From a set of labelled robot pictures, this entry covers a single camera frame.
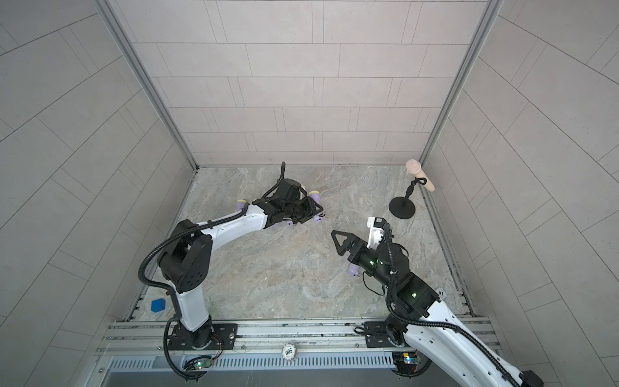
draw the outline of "gray tiled wall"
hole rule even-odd
[[[486,5],[110,4],[201,165],[418,158]]]
[[[509,360],[548,385],[612,387],[619,2],[568,3],[505,0],[426,167]]]
[[[192,174],[89,0],[0,2],[0,385],[79,379]]]

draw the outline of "floor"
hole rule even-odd
[[[278,176],[279,167],[203,168],[180,219],[198,222],[232,213],[237,199],[259,198]],[[337,255],[331,239],[334,229],[366,239],[368,216],[390,221],[394,241],[410,251],[411,270],[433,288],[444,289],[449,307],[464,313],[419,188],[412,196],[417,206],[412,220],[397,219],[387,209],[389,200],[410,184],[404,167],[289,166],[286,177],[308,191],[320,191],[327,216],[318,224],[280,224],[250,233],[217,250],[203,285],[215,320],[385,315],[384,297],[347,273],[348,261]],[[155,278],[162,280],[158,270]],[[366,282],[380,289],[374,279]],[[150,303],[160,297],[167,309],[152,313]],[[138,321],[166,320],[172,313],[169,298],[158,288],[149,288],[138,306]]]

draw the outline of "wire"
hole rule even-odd
[[[368,289],[370,292],[373,292],[374,294],[378,294],[380,296],[385,295],[385,285],[382,286],[383,288],[383,294],[380,294],[379,292],[372,290],[368,287],[368,284],[365,283],[365,271],[363,272],[363,274],[361,275],[361,278],[363,279],[363,285],[365,285],[365,288]]]
[[[392,253],[392,233],[391,233],[391,226],[387,223],[385,225],[385,242],[387,244],[387,254],[389,255],[389,265],[390,267],[394,267],[393,265],[393,253]],[[432,328],[445,328],[445,329],[452,329],[454,332],[459,333],[461,335],[463,335],[464,337],[466,337],[475,347],[477,347],[477,349],[479,349],[489,360],[490,362],[496,367],[496,369],[502,374],[503,378],[505,380],[507,380],[512,386],[514,387],[520,387],[520,384],[514,379],[513,376],[511,376],[511,374],[504,368],[504,366],[496,359],[496,357],[488,350],[486,349],[486,347],[479,341],[477,340],[477,338],[475,336],[473,336],[472,334],[468,333],[467,331],[465,331],[464,329],[462,329],[462,327],[455,325],[455,324],[451,324],[451,323],[442,323],[442,322],[438,322],[438,321],[422,321],[422,320],[412,320],[410,318],[406,318],[403,316],[400,316],[398,314],[396,314],[393,310],[393,307],[391,306],[391,302],[394,298],[393,295],[393,289],[395,289],[397,287],[397,273],[393,273],[389,276],[389,287],[387,288],[387,297],[386,297],[386,303],[387,303],[387,310],[389,310],[389,313],[393,315],[393,317],[397,318],[398,320],[400,320],[403,323],[407,323],[407,324],[411,324],[411,325],[416,325],[416,326],[427,326],[427,327],[432,327]]]

